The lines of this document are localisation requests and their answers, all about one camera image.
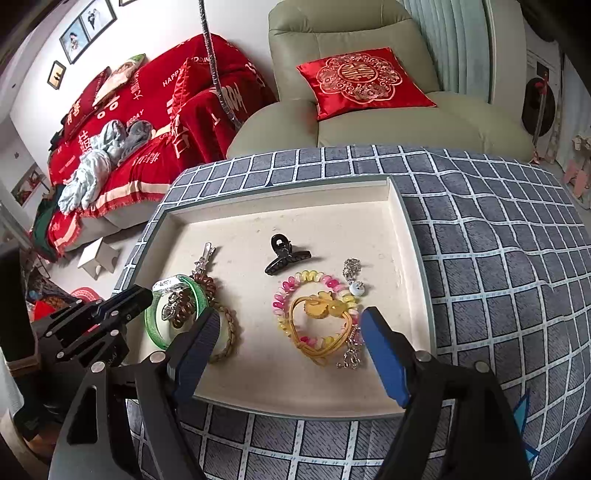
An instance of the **black claw clip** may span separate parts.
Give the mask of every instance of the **black claw clip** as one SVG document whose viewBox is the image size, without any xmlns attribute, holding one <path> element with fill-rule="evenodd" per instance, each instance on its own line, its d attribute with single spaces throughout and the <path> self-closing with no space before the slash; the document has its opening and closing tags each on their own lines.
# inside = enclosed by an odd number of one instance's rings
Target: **black claw clip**
<svg viewBox="0 0 591 480">
<path fill-rule="evenodd" d="M 312 258 L 312 254 L 308 250 L 300 250 L 299 252 L 292 251 L 291 242 L 285 235 L 278 233 L 271 237 L 271 247 L 277 254 L 277 258 L 273 260 L 265 269 L 267 275 L 275 275 L 277 272 L 283 270 L 290 263 L 298 263 L 302 260 Z"/>
</svg>

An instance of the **floor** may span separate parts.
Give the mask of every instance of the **floor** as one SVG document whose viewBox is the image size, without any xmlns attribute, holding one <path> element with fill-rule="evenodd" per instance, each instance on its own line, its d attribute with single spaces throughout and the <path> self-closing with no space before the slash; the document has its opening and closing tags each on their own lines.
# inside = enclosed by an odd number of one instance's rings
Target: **floor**
<svg viewBox="0 0 591 480">
<path fill-rule="evenodd" d="M 61 258 L 56 264 L 51 266 L 49 273 L 52 282 L 68 293 L 80 287 L 89 287 L 102 298 L 108 299 L 126 264 L 129 254 L 144 230 L 144 226 L 145 224 L 142 223 L 106 237 L 105 243 L 119 251 L 119 257 L 113 273 L 101 269 L 98 278 L 96 280 L 92 278 L 85 270 L 78 268 L 78 260 L 83 251 L 83 248 L 78 248 L 69 252 L 66 257 Z"/>
</svg>

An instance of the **picture frame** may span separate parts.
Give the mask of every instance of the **picture frame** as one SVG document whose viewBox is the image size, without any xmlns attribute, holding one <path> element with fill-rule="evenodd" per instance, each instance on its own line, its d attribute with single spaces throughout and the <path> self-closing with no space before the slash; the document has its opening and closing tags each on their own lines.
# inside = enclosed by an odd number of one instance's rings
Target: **picture frame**
<svg viewBox="0 0 591 480">
<path fill-rule="evenodd" d="M 90 45 L 90 39 L 82 26 L 80 17 L 76 17 L 70 26 L 66 28 L 66 31 L 60 37 L 60 44 L 70 65 L 75 64 L 76 60 Z"/>
<path fill-rule="evenodd" d="M 46 180 L 45 174 L 38 165 L 33 164 L 12 189 L 12 196 L 22 207 L 38 186 L 43 186 L 49 192 L 49 187 L 45 184 L 44 180 Z"/>
<path fill-rule="evenodd" d="M 49 72 L 49 77 L 47 78 L 47 83 L 55 90 L 59 90 L 61 86 L 61 82 L 64 79 L 64 74 L 66 72 L 66 67 L 62 65 L 59 61 L 55 60 L 53 65 L 51 66 L 51 71 Z"/>
<path fill-rule="evenodd" d="M 92 0 L 79 18 L 91 43 L 117 20 L 109 0 Z"/>
</svg>

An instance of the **red cushion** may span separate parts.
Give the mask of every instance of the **red cushion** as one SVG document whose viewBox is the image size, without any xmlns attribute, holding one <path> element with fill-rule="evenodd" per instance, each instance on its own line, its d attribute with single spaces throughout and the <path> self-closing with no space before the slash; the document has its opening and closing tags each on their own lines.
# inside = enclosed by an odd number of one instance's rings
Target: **red cushion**
<svg viewBox="0 0 591 480">
<path fill-rule="evenodd" d="M 178 115 L 181 108 L 189 99 L 205 90 L 212 84 L 212 74 L 207 59 L 192 57 L 187 59 L 178 74 L 174 86 L 173 105 L 170 119 Z"/>
<path fill-rule="evenodd" d="M 318 120 L 366 108 L 437 106 L 390 48 L 335 55 L 298 66 L 318 100 Z"/>
<path fill-rule="evenodd" d="M 96 94 L 110 74 L 111 68 L 107 67 L 94 77 L 70 108 L 64 124 L 64 139 L 66 141 L 70 141 L 78 133 L 78 130 L 84 125 L 88 117 L 94 113 L 95 108 L 92 104 L 95 101 Z"/>
</svg>

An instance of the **red object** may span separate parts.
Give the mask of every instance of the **red object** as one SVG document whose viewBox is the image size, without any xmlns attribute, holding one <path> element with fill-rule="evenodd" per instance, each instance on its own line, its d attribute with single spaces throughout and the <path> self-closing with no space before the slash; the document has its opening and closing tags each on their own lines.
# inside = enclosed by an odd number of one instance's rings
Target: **red object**
<svg viewBox="0 0 591 480">
<path fill-rule="evenodd" d="M 209 62 L 207 59 L 203 60 L 193 57 L 183 63 L 174 86 L 173 105 L 170 113 L 171 120 L 178 115 L 189 99 L 211 84 L 212 77 Z"/>
<path fill-rule="evenodd" d="M 95 292 L 94 290 L 92 290 L 92 288 L 89 287 L 77 288 L 71 293 L 71 295 L 73 297 L 76 297 L 77 299 L 82 299 L 84 301 L 95 301 L 102 299 L 97 292 Z"/>
<path fill-rule="evenodd" d="M 244 69 L 226 74 L 220 78 L 220 83 L 226 101 L 240 121 L 246 121 L 257 110 L 275 101 L 269 88 L 261 86 L 256 70 L 255 73 Z M 224 113 L 213 89 L 203 90 L 191 98 L 178 116 L 199 152 L 198 163 L 226 158 L 236 129 Z"/>
<path fill-rule="evenodd" d="M 84 125 L 84 122 L 95 112 L 95 107 L 92 104 L 95 102 L 100 87 L 109 78 L 110 74 L 111 68 L 107 67 L 94 77 L 70 108 L 64 124 L 64 139 L 66 141 L 70 141 L 78 133 L 80 127 Z"/>
<path fill-rule="evenodd" d="M 318 101 L 318 120 L 367 108 L 437 106 L 390 48 L 335 55 L 299 65 Z"/>
<path fill-rule="evenodd" d="M 220 82 L 224 96 L 236 116 L 247 120 L 275 97 L 256 68 L 233 45 L 213 36 Z M 110 120 L 128 125 L 137 119 L 147 120 L 154 129 L 169 127 L 169 133 L 153 138 L 115 169 L 99 197 L 87 210 L 63 215 L 57 211 L 48 229 L 48 239 L 58 253 L 80 234 L 82 217 L 100 217 L 117 208 L 152 200 L 159 202 L 170 184 L 186 168 L 225 158 L 236 130 L 224 113 L 212 89 L 202 35 L 177 45 L 141 67 L 132 80 L 121 87 L 109 103 L 83 125 L 71 142 L 62 142 L 50 159 L 53 184 L 65 183 L 77 169 L 80 155 L 90 148 L 89 138 L 100 133 Z M 185 100 L 179 98 L 178 114 L 171 120 L 174 89 L 183 64 L 191 64 L 188 78 L 182 82 L 187 94 L 202 83 L 202 90 Z"/>
<path fill-rule="evenodd" d="M 44 301 L 37 300 L 35 302 L 35 307 L 33 309 L 33 322 L 36 322 L 37 320 L 41 320 L 42 318 L 45 318 L 48 315 L 51 315 L 55 311 L 56 311 L 55 308 L 52 307 L 51 305 L 45 303 Z"/>
<path fill-rule="evenodd" d="M 236 47 L 218 35 L 213 35 L 213 45 L 220 77 L 240 71 L 250 78 L 257 78 L 260 86 L 259 92 L 255 92 L 255 96 L 263 101 L 256 109 L 251 108 L 248 111 L 249 116 L 263 106 L 275 102 L 271 90 L 264 85 L 252 63 Z M 126 85 L 117 90 L 116 95 L 106 105 L 91 115 L 83 128 L 79 129 L 76 137 L 71 141 L 64 139 L 49 161 L 49 175 L 52 184 L 65 183 L 72 176 L 78 168 L 80 156 L 90 148 L 90 137 L 99 134 L 108 121 L 117 119 L 129 126 L 136 120 L 147 120 L 156 130 L 169 124 L 177 77 L 188 58 L 192 58 L 196 63 L 205 64 L 207 62 L 207 52 L 202 35 L 171 48 L 142 66 Z M 209 64 L 206 69 L 200 70 L 200 73 L 203 75 L 205 85 L 203 88 L 209 87 L 212 82 Z M 196 160 L 194 165 L 202 162 Z"/>
</svg>

